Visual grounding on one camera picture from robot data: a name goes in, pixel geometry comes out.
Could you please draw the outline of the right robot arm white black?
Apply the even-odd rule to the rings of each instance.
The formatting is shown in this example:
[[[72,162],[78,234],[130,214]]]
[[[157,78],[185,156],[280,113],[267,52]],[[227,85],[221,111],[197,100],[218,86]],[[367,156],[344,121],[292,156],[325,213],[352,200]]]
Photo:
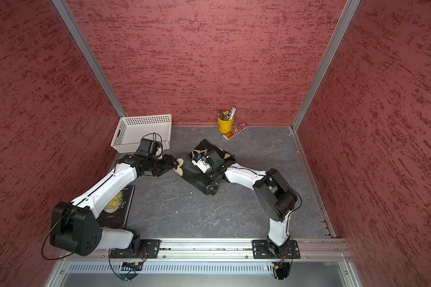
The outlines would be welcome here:
[[[299,194],[287,183],[276,169],[257,171],[241,166],[233,157],[221,157],[216,151],[196,155],[192,163],[201,171],[198,180],[203,191],[214,195],[221,182],[238,184],[255,192],[257,199],[269,216],[267,250],[274,258],[292,255],[289,245],[289,219],[299,200]]]

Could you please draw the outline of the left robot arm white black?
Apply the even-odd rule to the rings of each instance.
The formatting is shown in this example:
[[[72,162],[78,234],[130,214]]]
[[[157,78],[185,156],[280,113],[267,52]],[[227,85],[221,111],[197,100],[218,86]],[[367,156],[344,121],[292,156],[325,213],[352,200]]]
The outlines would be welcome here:
[[[97,218],[108,203],[138,177],[159,177],[177,167],[178,161],[169,154],[159,159],[139,155],[122,157],[91,189],[53,208],[46,240],[51,246],[82,257],[107,249],[122,249],[132,257],[140,255],[139,233],[124,228],[102,228]]]

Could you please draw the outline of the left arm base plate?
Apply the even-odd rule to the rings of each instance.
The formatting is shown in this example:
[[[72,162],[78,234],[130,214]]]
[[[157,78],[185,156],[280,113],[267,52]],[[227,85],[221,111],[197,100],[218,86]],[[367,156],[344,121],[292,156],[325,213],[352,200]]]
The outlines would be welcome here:
[[[112,249],[109,255],[114,259],[156,259],[161,243],[159,239],[141,239],[136,249]]]

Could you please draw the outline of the black pillowcase with beige flowers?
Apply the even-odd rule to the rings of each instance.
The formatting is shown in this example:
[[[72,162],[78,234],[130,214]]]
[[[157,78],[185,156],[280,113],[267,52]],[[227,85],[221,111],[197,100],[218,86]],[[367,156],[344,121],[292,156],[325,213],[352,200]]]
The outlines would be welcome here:
[[[206,139],[189,154],[190,160],[177,159],[175,173],[207,196],[217,193],[219,184],[227,182],[225,171],[236,163],[234,155]]]

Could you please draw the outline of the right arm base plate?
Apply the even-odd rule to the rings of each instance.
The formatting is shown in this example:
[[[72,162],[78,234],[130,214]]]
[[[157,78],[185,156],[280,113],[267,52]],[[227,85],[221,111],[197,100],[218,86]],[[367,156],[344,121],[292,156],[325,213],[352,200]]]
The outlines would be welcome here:
[[[269,240],[253,240],[252,250],[254,259],[300,259],[298,242],[287,240],[283,245],[276,246]]]

